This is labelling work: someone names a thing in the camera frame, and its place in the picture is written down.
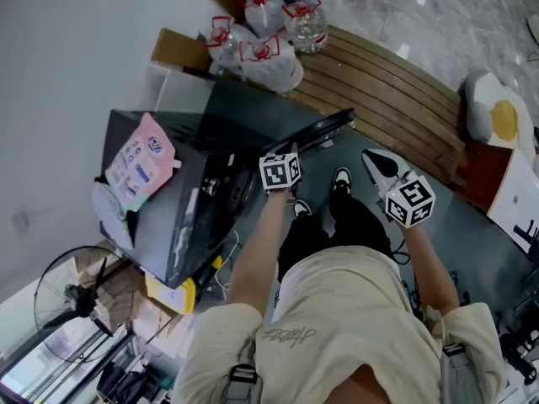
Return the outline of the red-brown wooden cabinet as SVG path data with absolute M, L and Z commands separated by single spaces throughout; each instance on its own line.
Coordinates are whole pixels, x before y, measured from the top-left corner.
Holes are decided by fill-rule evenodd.
M 466 144 L 450 190 L 484 215 L 494 202 L 513 150 L 487 144 Z

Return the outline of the person's beige t-shirt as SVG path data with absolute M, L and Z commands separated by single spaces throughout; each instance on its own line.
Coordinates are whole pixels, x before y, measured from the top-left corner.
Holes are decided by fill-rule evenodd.
M 286 273 L 269 323 L 239 303 L 201 314 L 172 400 L 218 404 L 239 354 L 253 345 L 260 404 L 323 404 L 361 365 L 371 367 L 391 404 L 441 404 L 448 343 L 465 345 L 487 402 L 495 403 L 506 374 L 487 305 L 457 308 L 427 328 L 412 313 L 393 261 L 367 247 L 334 247 Z

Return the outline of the white panel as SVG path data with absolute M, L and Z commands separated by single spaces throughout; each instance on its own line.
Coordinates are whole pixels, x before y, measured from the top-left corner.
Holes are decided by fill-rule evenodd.
M 170 66 L 147 68 L 147 106 L 153 111 L 201 114 L 214 87 L 212 80 Z

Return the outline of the brown cardboard box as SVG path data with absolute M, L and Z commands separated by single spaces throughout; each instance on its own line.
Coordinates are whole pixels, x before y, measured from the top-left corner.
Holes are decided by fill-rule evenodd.
M 119 263 L 105 268 L 89 317 L 110 332 L 127 327 L 147 341 L 167 339 L 183 318 L 148 295 L 142 271 Z

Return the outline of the person's left forearm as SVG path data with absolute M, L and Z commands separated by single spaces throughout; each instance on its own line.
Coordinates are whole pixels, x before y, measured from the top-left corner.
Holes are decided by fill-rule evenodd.
M 276 189 L 268 195 L 256 226 L 232 269 L 228 304 L 245 304 L 265 314 L 290 194 L 289 189 Z

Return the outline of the pink detergent pouch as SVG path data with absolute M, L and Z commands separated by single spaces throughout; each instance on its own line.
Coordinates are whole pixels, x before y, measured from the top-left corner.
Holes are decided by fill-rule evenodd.
M 124 210 L 137 212 L 182 162 L 164 129 L 148 112 L 105 170 L 113 194 Z

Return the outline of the person's right forearm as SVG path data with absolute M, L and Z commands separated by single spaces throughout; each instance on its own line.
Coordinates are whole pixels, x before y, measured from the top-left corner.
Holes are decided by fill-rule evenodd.
M 417 281 L 421 306 L 445 315 L 460 306 L 456 286 L 420 225 L 401 228 Z

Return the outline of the brown cardboard panel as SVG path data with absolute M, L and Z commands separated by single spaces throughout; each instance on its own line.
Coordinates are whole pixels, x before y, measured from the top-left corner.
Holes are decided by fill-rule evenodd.
M 167 28 L 160 30 L 150 61 L 187 72 L 207 72 L 211 65 L 210 54 L 201 41 Z

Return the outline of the curved wooden slatted bench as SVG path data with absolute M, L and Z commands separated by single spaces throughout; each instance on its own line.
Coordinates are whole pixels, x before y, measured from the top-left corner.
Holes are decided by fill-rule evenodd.
M 457 92 L 388 49 L 334 26 L 321 52 L 299 60 L 303 79 L 288 99 L 323 115 L 354 109 L 357 132 L 451 183 L 465 150 Z

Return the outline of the dark garment rack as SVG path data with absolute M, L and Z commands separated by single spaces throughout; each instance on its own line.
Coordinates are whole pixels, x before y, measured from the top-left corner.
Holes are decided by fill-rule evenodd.
M 171 385 L 170 377 L 152 366 L 126 371 L 110 362 L 101 373 L 97 392 L 104 404 L 152 404 Z

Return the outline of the black washing machine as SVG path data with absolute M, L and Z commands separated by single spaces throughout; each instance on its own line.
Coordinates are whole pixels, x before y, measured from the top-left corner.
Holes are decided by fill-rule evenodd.
M 180 286 L 222 244 L 248 201 L 264 138 L 215 115 L 154 114 L 182 163 L 128 216 L 124 254 L 169 288 Z

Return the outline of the yellow lidded black bin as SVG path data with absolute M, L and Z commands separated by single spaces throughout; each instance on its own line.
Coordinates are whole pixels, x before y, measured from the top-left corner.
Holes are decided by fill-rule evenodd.
M 203 292 L 222 264 L 221 254 L 210 258 L 176 289 L 167 287 L 151 274 L 145 273 L 147 296 L 180 315 L 193 314 Z

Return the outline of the person's right white black shoe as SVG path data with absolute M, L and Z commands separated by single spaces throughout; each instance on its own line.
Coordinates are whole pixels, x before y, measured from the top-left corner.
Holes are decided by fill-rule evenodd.
M 351 176 L 350 171 L 346 167 L 340 167 L 334 174 L 333 191 L 340 190 L 341 192 L 350 192 Z

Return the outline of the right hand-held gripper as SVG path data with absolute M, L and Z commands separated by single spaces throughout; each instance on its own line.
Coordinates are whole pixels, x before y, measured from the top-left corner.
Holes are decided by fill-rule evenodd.
M 383 196 L 384 213 L 410 228 L 431 217 L 436 196 L 423 175 L 418 175 L 396 153 L 364 149 L 361 158 L 367 173 Z

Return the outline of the egg-shaped pillow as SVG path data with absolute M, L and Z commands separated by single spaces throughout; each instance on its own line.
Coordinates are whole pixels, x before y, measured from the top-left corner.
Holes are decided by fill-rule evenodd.
M 519 149 L 528 161 L 536 150 L 531 117 L 524 100 L 492 73 L 477 71 L 465 82 L 467 132 L 473 141 Z

